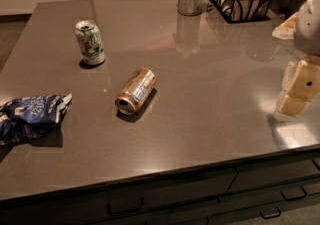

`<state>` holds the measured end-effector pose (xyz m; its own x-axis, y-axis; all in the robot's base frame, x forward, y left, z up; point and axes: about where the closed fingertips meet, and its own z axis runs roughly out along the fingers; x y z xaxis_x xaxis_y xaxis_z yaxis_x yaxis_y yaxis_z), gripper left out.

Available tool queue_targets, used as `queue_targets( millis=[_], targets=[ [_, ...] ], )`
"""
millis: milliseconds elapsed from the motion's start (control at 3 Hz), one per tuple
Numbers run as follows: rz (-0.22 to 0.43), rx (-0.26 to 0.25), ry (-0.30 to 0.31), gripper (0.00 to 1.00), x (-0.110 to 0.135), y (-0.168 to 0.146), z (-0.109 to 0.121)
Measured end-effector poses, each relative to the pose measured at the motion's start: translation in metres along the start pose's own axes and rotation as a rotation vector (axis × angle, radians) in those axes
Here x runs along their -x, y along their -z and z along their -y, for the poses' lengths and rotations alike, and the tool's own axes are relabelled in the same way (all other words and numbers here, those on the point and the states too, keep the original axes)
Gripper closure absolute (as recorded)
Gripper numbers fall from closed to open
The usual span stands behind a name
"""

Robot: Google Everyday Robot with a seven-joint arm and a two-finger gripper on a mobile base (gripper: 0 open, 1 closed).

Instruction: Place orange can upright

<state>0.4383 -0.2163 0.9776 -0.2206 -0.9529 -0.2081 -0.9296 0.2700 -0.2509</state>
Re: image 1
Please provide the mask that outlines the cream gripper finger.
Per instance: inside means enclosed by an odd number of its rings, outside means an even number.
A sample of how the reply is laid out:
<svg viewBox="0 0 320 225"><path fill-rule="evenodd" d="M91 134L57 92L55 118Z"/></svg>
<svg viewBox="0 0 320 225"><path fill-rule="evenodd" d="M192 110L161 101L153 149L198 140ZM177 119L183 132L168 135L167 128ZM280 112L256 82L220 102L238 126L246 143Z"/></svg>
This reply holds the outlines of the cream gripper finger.
<svg viewBox="0 0 320 225"><path fill-rule="evenodd" d="M320 57L307 56L286 67L277 112L290 117L300 115L320 94Z"/></svg>

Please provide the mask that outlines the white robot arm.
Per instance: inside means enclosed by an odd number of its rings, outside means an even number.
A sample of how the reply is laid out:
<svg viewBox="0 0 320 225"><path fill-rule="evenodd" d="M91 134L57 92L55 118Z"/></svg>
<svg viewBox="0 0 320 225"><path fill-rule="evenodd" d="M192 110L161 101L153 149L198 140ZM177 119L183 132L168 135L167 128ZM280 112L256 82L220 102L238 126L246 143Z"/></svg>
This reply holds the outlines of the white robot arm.
<svg viewBox="0 0 320 225"><path fill-rule="evenodd" d="M276 113L297 117L320 93L320 0L307 0L299 9L293 31L295 47L306 54L285 70Z"/></svg>

